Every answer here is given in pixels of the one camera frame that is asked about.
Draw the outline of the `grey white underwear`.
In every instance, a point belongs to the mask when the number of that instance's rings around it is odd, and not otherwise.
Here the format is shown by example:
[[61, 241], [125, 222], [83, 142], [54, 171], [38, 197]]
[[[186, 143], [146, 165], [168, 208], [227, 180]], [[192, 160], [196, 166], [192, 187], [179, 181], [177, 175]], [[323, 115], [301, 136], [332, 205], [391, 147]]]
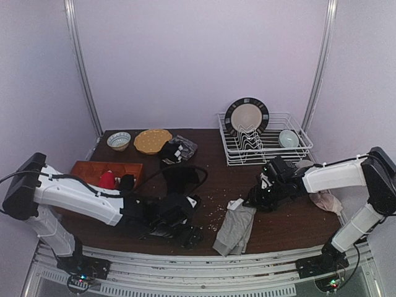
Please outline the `grey white underwear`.
[[217, 232], [213, 249], [221, 256], [244, 254], [251, 236], [256, 208], [243, 205], [244, 200], [229, 201], [224, 221]]

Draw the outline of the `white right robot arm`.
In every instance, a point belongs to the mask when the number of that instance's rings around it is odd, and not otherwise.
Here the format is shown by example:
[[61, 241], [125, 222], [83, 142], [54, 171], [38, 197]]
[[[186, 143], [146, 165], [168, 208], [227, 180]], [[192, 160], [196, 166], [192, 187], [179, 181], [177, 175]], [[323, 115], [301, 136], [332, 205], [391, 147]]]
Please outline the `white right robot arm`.
[[395, 157], [380, 147], [333, 163], [297, 165], [282, 157], [266, 163], [244, 206], [272, 212], [281, 201], [309, 194], [365, 194], [356, 212], [325, 242], [318, 256], [296, 262], [301, 278], [348, 266], [346, 252], [386, 218], [395, 215]]

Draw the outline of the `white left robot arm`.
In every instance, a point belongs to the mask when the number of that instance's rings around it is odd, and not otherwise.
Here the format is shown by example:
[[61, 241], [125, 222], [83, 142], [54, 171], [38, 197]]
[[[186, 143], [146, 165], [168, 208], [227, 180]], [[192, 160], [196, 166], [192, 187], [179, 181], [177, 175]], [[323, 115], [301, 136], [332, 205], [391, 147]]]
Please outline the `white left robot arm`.
[[11, 183], [1, 212], [30, 224], [50, 246], [57, 266], [69, 274], [89, 269], [107, 270], [109, 263], [83, 254], [81, 240], [61, 225], [52, 207], [94, 218], [108, 226], [124, 226], [135, 236], [173, 238], [190, 249], [202, 239], [202, 230], [192, 226], [201, 199], [197, 195], [170, 193], [147, 197], [137, 193], [131, 174], [124, 175], [115, 189], [92, 186], [71, 174], [47, 165], [46, 155], [34, 153], [16, 172], [1, 179]]

